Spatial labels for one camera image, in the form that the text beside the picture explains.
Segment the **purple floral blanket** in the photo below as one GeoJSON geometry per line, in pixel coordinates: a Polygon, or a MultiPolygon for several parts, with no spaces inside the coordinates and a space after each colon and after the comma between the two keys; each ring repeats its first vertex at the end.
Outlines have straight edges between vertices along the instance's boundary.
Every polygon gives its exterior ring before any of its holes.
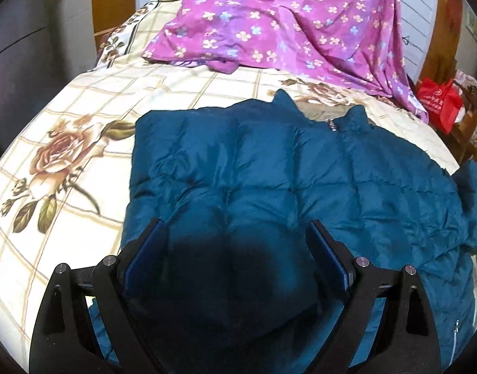
{"type": "Polygon", "coordinates": [[[414,100],[402,52],[400,0],[183,0],[143,57],[239,65],[395,97],[427,122],[414,100]]]}

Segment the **silver bolt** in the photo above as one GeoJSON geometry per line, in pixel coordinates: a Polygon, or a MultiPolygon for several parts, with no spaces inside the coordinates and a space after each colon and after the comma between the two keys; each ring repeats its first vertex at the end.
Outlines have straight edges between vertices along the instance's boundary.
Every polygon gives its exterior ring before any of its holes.
{"type": "Polygon", "coordinates": [[[356,264],[358,264],[360,267],[367,267],[370,262],[368,261],[368,259],[366,257],[357,257],[356,258],[356,264]]]}
{"type": "Polygon", "coordinates": [[[114,264],[116,261],[117,257],[110,255],[103,259],[103,264],[105,264],[105,266],[112,266],[112,264],[114,264]]]}
{"type": "Polygon", "coordinates": [[[411,276],[415,276],[415,274],[417,274],[417,270],[414,266],[411,266],[410,264],[408,264],[406,267],[405,267],[405,271],[410,274],[411,276]]]}
{"type": "Polygon", "coordinates": [[[58,274],[62,274],[67,270],[67,265],[65,263],[60,263],[58,266],[55,268],[55,272],[58,274]]]}

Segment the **red plastic bag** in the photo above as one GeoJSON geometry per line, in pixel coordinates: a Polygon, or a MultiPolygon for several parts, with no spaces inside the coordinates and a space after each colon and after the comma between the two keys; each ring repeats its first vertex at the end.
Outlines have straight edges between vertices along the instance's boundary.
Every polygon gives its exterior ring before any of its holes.
{"type": "Polygon", "coordinates": [[[417,98],[429,113],[429,122],[444,133],[450,133],[462,107],[462,98],[453,87],[453,80],[441,86],[424,79],[417,98]]]}

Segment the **blue puffer jacket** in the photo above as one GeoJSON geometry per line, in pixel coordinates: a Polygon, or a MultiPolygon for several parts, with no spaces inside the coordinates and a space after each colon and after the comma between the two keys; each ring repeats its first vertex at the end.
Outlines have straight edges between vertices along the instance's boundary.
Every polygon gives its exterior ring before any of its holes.
{"type": "MultiPolygon", "coordinates": [[[[306,119],[272,103],[152,111],[137,122],[123,245],[151,218],[168,225],[162,279],[147,282],[141,330],[168,372],[299,374],[342,305],[317,307],[304,239],[313,219],[376,266],[419,270],[445,368],[472,335],[477,165],[452,177],[427,154],[369,125],[362,106],[306,119]]],[[[368,355],[377,303],[354,358],[368,355]]]]}

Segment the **bed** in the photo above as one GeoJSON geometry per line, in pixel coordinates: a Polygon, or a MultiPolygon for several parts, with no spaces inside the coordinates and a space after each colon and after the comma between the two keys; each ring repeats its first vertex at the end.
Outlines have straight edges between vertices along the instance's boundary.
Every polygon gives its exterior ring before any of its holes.
{"type": "MultiPolygon", "coordinates": [[[[26,370],[55,266],[92,266],[119,251],[134,123],[152,109],[271,101],[282,88],[318,121],[361,104],[375,125],[417,145],[450,174],[458,168],[430,127],[387,99],[277,70],[240,67],[226,75],[206,66],[148,63],[141,57],[144,47],[180,5],[152,0],[140,8],[103,44],[97,67],[52,99],[0,159],[0,340],[26,370]]],[[[477,256],[473,275],[477,300],[477,256]]]]}

